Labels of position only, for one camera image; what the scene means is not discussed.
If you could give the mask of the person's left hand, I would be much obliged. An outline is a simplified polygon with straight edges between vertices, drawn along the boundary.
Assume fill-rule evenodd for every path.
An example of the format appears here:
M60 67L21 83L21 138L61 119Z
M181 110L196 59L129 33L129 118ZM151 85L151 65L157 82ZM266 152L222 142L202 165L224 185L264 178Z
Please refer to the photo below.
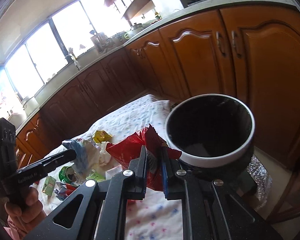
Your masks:
M6 232L12 239L23 239L33 228L40 224L45 218L42 202L38 199L38 191L30 187L24 198L27 208L23 211L21 207L11 202L5 203L8 214L8 227Z

